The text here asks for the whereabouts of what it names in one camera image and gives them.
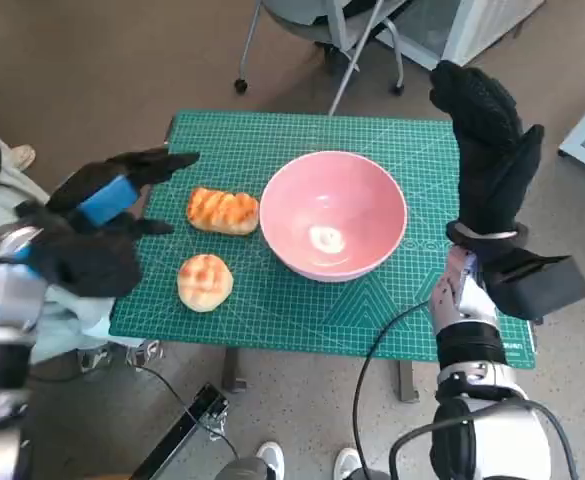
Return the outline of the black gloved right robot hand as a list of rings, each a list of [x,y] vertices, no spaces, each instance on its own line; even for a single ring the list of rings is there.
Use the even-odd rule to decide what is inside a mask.
[[[514,98],[479,68],[443,60],[430,82],[431,103],[450,116],[459,149],[458,220],[481,236],[515,231],[544,127],[524,129]]]

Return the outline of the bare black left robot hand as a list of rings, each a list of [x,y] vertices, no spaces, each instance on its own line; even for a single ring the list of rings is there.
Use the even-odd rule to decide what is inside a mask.
[[[108,228],[134,238],[167,235],[173,232],[171,225],[137,219],[128,209],[140,199],[144,187],[170,180],[174,173],[194,165],[199,158],[198,153],[171,153],[168,147],[160,146],[91,162],[50,195],[45,209],[80,233]]]

